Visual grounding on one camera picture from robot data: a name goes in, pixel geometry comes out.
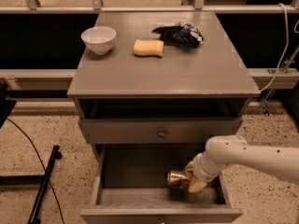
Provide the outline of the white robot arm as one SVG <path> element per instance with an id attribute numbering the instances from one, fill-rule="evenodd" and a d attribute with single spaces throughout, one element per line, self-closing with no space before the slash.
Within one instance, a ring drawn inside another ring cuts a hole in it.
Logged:
<path id="1" fill-rule="evenodd" d="M 224 135 L 209 138 L 205 151 L 185 167 L 188 192 L 200 191 L 235 164 L 299 184 L 299 148 L 251 146 L 240 135 Z"/>

